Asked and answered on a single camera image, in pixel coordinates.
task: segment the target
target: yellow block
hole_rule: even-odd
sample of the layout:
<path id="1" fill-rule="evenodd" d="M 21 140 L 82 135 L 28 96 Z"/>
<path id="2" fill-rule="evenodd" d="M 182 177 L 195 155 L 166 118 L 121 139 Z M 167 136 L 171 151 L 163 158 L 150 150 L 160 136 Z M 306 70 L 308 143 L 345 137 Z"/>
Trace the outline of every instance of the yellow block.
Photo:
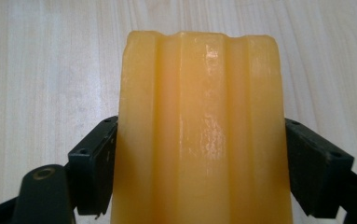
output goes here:
<path id="1" fill-rule="evenodd" d="M 292 223 L 273 38 L 129 35 L 111 223 Z"/>

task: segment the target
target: tabletop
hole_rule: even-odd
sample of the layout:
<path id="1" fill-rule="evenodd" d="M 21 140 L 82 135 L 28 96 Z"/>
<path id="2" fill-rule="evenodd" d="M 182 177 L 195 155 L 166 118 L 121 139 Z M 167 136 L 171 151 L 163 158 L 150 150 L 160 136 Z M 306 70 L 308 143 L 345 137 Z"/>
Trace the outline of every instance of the tabletop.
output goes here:
<path id="1" fill-rule="evenodd" d="M 67 163 L 79 140 L 117 115 L 132 30 L 273 36 L 285 117 L 349 152 L 357 173 L 357 0 L 1 0 L 0 203 L 27 172 Z M 342 223 L 342 209 L 337 220 L 315 219 L 292 204 L 296 224 Z"/>

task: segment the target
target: yellow soap bar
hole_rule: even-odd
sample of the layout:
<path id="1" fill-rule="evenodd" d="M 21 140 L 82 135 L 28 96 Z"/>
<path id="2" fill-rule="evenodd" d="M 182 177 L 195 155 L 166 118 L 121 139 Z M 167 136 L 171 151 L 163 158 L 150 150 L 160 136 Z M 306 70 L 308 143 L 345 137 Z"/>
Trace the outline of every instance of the yellow soap bar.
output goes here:
<path id="1" fill-rule="evenodd" d="M 111 223 L 292 223 L 273 38 L 130 33 Z"/>

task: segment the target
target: light wood surface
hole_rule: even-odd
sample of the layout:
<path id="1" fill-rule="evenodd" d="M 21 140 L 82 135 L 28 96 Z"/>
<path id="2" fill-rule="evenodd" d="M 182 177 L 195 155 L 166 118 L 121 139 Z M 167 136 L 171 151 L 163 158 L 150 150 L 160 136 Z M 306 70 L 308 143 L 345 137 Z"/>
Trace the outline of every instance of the light wood surface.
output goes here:
<path id="1" fill-rule="evenodd" d="M 356 158 L 357 0 L 0 1 L 0 203 L 40 165 L 116 115 L 131 30 L 271 35 L 281 55 L 285 115 Z M 295 223 L 341 223 L 306 217 Z M 109 213 L 78 217 L 109 223 Z"/>

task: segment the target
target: wooden table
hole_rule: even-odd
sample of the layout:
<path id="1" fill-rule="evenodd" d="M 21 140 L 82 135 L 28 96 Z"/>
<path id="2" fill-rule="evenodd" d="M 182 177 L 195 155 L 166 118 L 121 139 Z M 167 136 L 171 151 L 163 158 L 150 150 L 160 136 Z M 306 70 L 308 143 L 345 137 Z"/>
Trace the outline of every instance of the wooden table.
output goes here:
<path id="1" fill-rule="evenodd" d="M 352 154 L 357 172 L 357 0 L 1 0 L 0 203 L 27 172 L 65 164 L 92 127 L 117 114 L 131 30 L 274 36 L 286 117 Z M 342 221 L 293 205 L 295 223 Z M 109 213 L 95 223 L 109 223 Z"/>

